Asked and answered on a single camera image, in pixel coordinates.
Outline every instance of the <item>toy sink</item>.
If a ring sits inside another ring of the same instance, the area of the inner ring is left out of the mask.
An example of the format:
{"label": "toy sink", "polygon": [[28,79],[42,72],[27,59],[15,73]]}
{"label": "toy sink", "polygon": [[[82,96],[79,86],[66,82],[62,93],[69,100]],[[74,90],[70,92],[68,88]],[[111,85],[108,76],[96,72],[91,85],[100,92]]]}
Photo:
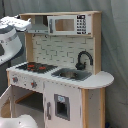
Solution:
{"label": "toy sink", "polygon": [[87,71],[81,71],[81,70],[69,69],[69,68],[62,68],[52,73],[52,76],[69,79],[69,80],[76,80],[76,81],[77,80],[83,81],[91,75],[92,74]]}

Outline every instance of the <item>white tile backsplash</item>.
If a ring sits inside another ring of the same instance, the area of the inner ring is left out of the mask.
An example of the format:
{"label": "white tile backsplash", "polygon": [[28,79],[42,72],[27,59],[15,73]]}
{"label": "white tile backsplash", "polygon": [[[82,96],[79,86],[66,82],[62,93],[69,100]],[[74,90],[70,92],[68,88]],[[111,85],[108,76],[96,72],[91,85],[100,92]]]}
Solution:
{"label": "white tile backsplash", "polygon": [[[35,35],[32,41],[34,61],[38,63],[74,68],[81,51],[86,50],[93,56],[93,38]],[[86,55],[82,55],[81,62],[86,62],[86,70],[92,71]]]}

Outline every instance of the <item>door handle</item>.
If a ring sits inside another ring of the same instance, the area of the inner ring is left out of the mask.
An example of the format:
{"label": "door handle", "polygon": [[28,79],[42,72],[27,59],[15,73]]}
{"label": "door handle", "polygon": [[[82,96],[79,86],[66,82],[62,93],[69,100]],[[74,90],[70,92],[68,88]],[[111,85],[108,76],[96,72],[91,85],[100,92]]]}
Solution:
{"label": "door handle", "polygon": [[48,117],[48,120],[51,120],[50,107],[51,107],[51,103],[48,102],[47,103],[47,117]]}
{"label": "door handle", "polygon": [[53,29],[52,29],[52,19],[49,20],[49,27],[50,27],[50,33],[53,33]]}

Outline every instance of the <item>white robot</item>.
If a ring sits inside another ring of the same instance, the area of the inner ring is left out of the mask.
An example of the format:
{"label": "white robot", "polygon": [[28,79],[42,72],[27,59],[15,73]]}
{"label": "white robot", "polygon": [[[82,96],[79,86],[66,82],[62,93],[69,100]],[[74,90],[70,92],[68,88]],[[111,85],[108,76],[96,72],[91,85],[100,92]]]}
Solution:
{"label": "white robot", "polygon": [[[24,21],[16,17],[4,17],[0,20],[0,44],[4,49],[4,55],[0,56],[0,65],[23,53],[23,46],[16,31],[24,32],[31,29],[29,20]],[[0,128],[38,128],[38,126],[31,116],[22,115],[18,118],[0,117]]]}

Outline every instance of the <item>faucet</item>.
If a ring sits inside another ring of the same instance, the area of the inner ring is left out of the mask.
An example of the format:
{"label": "faucet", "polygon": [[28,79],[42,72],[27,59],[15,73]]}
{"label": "faucet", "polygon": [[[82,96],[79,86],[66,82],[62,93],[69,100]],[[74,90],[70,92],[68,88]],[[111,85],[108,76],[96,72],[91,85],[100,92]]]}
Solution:
{"label": "faucet", "polygon": [[82,52],[80,52],[79,55],[78,55],[78,63],[76,64],[77,70],[83,70],[83,69],[85,69],[85,63],[82,64],[82,63],[80,62],[80,58],[81,58],[81,56],[82,56],[83,54],[86,54],[86,55],[89,57],[89,59],[90,59],[90,65],[93,65],[93,58],[92,58],[92,56],[91,56],[88,52],[82,51]]}

